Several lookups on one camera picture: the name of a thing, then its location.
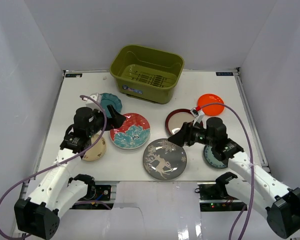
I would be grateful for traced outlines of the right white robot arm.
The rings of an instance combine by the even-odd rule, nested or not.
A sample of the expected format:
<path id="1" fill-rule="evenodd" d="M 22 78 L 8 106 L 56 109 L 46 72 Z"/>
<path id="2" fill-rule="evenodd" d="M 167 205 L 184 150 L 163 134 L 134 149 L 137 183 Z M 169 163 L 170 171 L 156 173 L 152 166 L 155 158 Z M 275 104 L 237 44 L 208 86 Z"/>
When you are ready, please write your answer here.
<path id="1" fill-rule="evenodd" d="M 228 137 L 220 118 L 209 118 L 206 127 L 185 122 L 168 141 L 179 147 L 195 143 L 210 146 L 213 156 L 230 169 L 215 180 L 219 198 L 231 196 L 242 201 L 249 211 L 255 210 L 264 217 L 280 238 L 287 239 L 300 230 L 300 188 L 288 187 L 253 164 L 253 158 Z"/>

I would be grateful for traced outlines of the grey plate with deer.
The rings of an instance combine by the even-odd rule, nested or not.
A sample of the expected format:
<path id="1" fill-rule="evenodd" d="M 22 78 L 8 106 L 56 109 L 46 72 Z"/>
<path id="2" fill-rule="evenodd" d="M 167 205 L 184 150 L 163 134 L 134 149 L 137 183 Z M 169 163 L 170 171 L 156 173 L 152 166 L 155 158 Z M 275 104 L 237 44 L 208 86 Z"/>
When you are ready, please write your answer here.
<path id="1" fill-rule="evenodd" d="M 166 138 L 152 141 L 144 150 L 143 167 L 154 179 L 171 181 L 178 178 L 187 166 L 186 151 Z"/>

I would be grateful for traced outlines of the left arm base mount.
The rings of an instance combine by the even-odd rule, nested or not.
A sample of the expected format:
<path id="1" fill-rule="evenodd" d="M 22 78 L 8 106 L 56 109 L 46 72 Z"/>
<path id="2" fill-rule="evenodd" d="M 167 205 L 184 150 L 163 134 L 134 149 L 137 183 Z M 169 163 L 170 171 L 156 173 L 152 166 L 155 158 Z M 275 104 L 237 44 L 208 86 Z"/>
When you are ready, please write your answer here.
<path id="1" fill-rule="evenodd" d="M 111 210 L 113 203 L 111 200 L 112 186 L 108 184 L 97 185 L 91 187 L 90 192 L 79 202 L 88 201 L 88 203 L 80 203 L 74 205 L 72 210 Z"/>

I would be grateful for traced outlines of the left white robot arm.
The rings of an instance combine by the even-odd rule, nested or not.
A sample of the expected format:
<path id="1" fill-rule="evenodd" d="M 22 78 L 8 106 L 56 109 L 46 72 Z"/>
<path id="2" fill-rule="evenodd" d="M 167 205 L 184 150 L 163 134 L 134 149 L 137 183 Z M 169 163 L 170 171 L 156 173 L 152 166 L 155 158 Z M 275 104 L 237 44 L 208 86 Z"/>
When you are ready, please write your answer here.
<path id="1" fill-rule="evenodd" d="M 93 177 L 80 175 L 72 178 L 72 171 L 83 158 L 83 151 L 91 145 L 91 138 L 101 130 L 120 128 L 126 117 L 108 105 L 111 117 L 90 107 L 76 110 L 60 144 L 60 149 L 44 178 L 26 199 L 14 205 L 16 224 L 20 231 L 50 240 L 56 233 L 61 217 L 75 202 L 95 196 Z"/>

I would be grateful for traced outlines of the teal scalloped plate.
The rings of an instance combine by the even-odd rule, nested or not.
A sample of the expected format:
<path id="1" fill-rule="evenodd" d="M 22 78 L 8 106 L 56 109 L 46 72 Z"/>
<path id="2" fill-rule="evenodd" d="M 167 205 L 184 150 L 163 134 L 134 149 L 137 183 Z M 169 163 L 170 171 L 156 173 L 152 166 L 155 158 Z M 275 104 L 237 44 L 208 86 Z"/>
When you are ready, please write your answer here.
<path id="1" fill-rule="evenodd" d="M 122 102 L 121 100 L 114 94 L 111 93 L 101 93 L 98 94 L 97 99 L 99 100 L 100 105 L 106 112 L 106 116 L 111 118 L 111 114 L 107 108 L 108 105 L 111 105 L 119 114 L 122 111 Z"/>

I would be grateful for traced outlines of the red plate with teal flower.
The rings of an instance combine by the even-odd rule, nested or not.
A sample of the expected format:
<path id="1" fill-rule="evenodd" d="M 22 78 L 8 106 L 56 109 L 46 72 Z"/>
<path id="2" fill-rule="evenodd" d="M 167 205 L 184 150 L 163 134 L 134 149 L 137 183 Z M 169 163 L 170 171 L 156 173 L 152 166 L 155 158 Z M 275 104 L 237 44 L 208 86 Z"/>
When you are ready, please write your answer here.
<path id="1" fill-rule="evenodd" d="M 124 150 L 134 150 L 144 145 L 151 134 L 148 120 L 138 113 L 125 113 L 126 120 L 120 128 L 109 132 L 115 146 Z"/>

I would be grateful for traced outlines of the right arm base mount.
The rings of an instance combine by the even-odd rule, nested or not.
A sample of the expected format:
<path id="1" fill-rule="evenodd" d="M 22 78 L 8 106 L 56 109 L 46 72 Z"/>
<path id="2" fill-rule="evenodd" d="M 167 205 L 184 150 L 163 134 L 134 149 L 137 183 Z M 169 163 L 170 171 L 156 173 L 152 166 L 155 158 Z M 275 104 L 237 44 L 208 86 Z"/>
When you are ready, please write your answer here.
<path id="1" fill-rule="evenodd" d="M 198 184 L 194 192 L 199 196 L 201 212 L 237 212 L 245 204 L 231 196 L 221 196 L 214 182 Z"/>

